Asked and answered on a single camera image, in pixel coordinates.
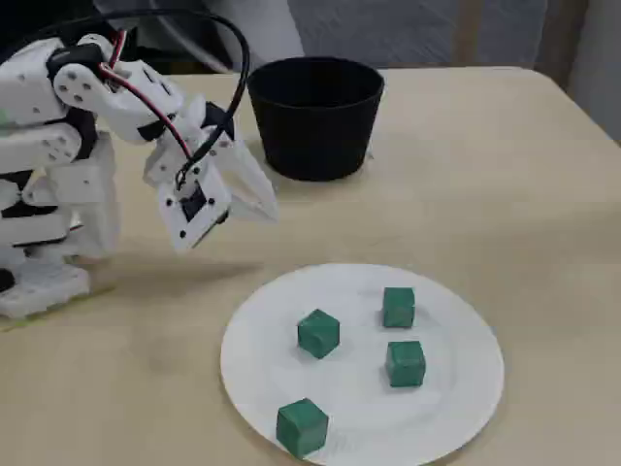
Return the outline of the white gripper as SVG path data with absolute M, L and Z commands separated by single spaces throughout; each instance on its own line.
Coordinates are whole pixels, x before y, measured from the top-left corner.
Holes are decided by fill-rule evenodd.
M 222 108 L 196 95 L 181 108 L 172 123 L 193 155 L 209 139 L 224 115 Z M 147 158 L 143 179 L 153 188 L 161 183 L 172 183 L 185 160 L 185 152 L 166 131 Z M 278 200 L 273 185 L 244 141 L 222 140 L 222 176 L 232 195 L 231 217 L 278 220 Z

